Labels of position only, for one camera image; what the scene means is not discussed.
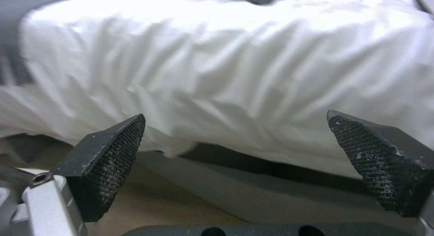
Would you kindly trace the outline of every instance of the black plastic base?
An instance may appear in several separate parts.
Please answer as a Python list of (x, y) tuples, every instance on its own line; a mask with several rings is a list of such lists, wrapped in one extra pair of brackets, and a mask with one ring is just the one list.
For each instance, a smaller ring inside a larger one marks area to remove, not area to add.
[(375, 223), (233, 225), (218, 227), (152, 226), (123, 236), (409, 236)]

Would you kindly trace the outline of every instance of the floor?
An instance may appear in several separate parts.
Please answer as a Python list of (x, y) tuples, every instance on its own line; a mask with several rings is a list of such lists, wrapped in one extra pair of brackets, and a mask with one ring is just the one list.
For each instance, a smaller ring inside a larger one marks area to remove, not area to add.
[[(49, 170), (71, 149), (56, 144), (28, 165)], [(5, 156), (0, 164), (14, 165)], [(146, 225), (233, 225), (247, 222), (183, 190), (140, 165), (132, 171), (110, 210), (97, 223), (87, 223), (90, 236), (119, 236)]]

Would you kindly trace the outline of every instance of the mattress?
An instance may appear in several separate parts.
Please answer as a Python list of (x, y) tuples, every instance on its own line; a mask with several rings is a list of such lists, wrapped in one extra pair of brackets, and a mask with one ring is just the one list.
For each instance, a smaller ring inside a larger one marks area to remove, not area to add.
[(28, 13), (34, 82), (0, 86), (0, 137), (77, 144), (137, 113), (140, 150), (218, 144), (358, 177), (328, 109), (434, 148), (434, 23), (412, 0), (67, 0)]

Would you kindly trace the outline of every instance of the white bedsheet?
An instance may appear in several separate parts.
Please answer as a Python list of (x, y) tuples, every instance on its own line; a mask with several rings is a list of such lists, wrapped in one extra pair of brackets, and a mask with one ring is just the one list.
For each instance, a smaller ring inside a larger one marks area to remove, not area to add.
[(0, 136), (71, 144), (143, 113), (141, 150), (197, 142), (357, 176), (336, 109), (434, 148), (434, 23), (406, 0), (69, 0), (31, 12), (35, 79), (0, 86)]

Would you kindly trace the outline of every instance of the textured gripper pad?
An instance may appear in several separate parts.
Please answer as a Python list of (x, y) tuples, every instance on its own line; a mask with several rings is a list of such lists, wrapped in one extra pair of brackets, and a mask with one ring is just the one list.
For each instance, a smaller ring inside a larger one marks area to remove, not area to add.
[(85, 222), (108, 211), (128, 176), (143, 137), (142, 114), (88, 134), (53, 170), (65, 176)]
[(434, 152), (400, 129), (327, 113), (354, 168), (386, 210), (417, 216), (434, 183)]

